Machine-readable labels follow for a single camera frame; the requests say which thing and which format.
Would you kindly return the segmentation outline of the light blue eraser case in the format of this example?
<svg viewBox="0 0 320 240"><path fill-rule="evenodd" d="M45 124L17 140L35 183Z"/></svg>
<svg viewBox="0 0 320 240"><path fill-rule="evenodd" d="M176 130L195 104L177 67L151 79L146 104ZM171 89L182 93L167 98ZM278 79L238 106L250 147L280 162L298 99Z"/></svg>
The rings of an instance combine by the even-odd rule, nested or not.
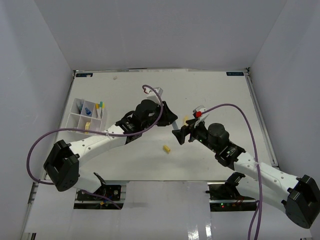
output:
<svg viewBox="0 0 320 240"><path fill-rule="evenodd" d="M176 121L174 121L174 122L172 123L172 128L173 128L173 130L179 130L179 127L178 127Z"/></svg>

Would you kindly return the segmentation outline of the yellow glue stick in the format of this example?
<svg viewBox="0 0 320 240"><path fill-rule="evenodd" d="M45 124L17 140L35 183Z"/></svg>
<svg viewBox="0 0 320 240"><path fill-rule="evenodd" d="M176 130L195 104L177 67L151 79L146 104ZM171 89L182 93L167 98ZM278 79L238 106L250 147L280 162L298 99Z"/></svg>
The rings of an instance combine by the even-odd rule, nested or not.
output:
<svg viewBox="0 0 320 240"><path fill-rule="evenodd" d="M183 118L183 124L185 125L185 126L187 126L188 124L187 124L187 121L189 120L189 117L186 115L184 118Z"/></svg>

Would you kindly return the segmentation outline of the small yellow cylinder eraser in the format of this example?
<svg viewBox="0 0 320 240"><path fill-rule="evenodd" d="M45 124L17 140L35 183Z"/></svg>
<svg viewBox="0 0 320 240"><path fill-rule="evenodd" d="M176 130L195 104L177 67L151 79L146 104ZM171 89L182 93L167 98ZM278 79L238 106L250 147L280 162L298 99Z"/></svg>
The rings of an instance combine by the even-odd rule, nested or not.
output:
<svg viewBox="0 0 320 240"><path fill-rule="evenodd" d="M167 145L163 145L163 150L169 154L171 152L171 149Z"/></svg>

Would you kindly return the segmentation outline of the white pen teal cap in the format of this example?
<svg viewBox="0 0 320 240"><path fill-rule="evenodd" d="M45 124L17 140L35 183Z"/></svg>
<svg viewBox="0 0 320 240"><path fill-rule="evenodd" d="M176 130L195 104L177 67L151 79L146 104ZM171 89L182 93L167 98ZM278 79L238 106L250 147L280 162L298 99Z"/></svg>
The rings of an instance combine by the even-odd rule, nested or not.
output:
<svg viewBox="0 0 320 240"><path fill-rule="evenodd" d="M103 113L104 113L104 103L101 101L99 104L99 113L100 113L100 119L103 118Z"/></svg>

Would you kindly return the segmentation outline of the clear spray bottle blue cap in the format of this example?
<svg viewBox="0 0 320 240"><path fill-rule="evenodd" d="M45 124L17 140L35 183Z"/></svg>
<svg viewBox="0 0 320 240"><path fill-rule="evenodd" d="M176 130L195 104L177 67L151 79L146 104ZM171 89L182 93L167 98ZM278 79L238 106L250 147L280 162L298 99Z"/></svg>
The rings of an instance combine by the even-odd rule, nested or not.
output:
<svg viewBox="0 0 320 240"><path fill-rule="evenodd" d="M90 111L90 109L89 108L85 108L85 113L88 115L88 116L90 116L91 114L92 114L92 112Z"/></svg>

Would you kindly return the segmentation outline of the dark blue pen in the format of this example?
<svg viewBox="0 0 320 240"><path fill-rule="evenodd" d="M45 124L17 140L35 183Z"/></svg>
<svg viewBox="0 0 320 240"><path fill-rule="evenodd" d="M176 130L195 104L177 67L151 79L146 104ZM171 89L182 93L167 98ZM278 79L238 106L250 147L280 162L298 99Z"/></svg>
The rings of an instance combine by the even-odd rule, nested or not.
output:
<svg viewBox="0 0 320 240"><path fill-rule="evenodd" d="M84 100L83 99L77 99L76 100L76 106L78 108L79 114L81 114L81 112L82 112L83 105L84 105Z"/></svg>

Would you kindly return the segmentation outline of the yellow tape roll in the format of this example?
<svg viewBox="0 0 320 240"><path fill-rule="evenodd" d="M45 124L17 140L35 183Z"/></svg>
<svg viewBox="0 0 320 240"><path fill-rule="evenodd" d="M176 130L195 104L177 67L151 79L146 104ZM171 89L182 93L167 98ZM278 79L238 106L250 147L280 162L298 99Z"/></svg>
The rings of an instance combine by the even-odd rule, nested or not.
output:
<svg viewBox="0 0 320 240"><path fill-rule="evenodd" d="M85 130L85 134L89 133L89 130L91 129L91 123L90 122L86 122L85 126L84 126L84 130Z"/></svg>

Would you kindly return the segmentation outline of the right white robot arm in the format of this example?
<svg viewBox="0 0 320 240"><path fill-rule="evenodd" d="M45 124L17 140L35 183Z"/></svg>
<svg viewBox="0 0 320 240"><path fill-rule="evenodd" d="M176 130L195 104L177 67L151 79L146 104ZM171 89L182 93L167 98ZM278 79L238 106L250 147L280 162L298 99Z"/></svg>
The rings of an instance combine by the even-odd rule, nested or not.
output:
<svg viewBox="0 0 320 240"><path fill-rule="evenodd" d="M198 141L215 154L215 159L233 174L225 182L226 195L236 200L240 196L262 199L285 215L296 225L310 229L320 214L320 189L308 176L287 174L264 162L257 162L242 147L230 141L230 134L220 123L206 127L196 119L172 131L180 145Z"/></svg>

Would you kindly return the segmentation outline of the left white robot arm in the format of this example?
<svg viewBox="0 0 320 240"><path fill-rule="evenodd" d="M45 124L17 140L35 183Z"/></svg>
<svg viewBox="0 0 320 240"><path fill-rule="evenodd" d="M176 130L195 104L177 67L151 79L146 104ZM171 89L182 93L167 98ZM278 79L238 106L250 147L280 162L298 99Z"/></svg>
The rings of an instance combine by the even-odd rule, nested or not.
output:
<svg viewBox="0 0 320 240"><path fill-rule="evenodd" d="M142 131L152 124L166 127L177 118L165 101L158 104L145 99L136 106L135 110L129 111L114 125L103 131L103 134L95 134L70 143L64 140L57 141L43 168L59 192L77 188L99 200L106 193L105 181L98 173L86 171L82 166L108 150L140 138Z"/></svg>

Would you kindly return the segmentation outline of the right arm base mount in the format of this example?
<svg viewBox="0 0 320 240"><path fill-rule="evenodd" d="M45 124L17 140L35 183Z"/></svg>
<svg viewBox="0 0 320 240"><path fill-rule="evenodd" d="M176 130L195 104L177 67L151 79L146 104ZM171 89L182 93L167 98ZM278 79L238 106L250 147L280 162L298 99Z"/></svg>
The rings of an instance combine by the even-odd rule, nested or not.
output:
<svg viewBox="0 0 320 240"><path fill-rule="evenodd" d="M211 212L247 212L257 209L256 200L241 195L237 189L244 177L244 174L234 172L225 182L207 184L205 193L209 196Z"/></svg>

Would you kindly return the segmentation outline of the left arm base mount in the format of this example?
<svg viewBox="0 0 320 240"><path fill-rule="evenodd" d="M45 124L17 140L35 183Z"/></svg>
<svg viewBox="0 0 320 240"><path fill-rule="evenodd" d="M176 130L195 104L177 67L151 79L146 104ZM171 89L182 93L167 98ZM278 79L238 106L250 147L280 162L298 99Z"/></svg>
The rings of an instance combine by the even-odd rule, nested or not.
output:
<svg viewBox="0 0 320 240"><path fill-rule="evenodd" d="M94 173L100 182L100 187L93 193L78 190L73 205L80 210L121 210L124 205L120 184L107 184L100 175Z"/></svg>

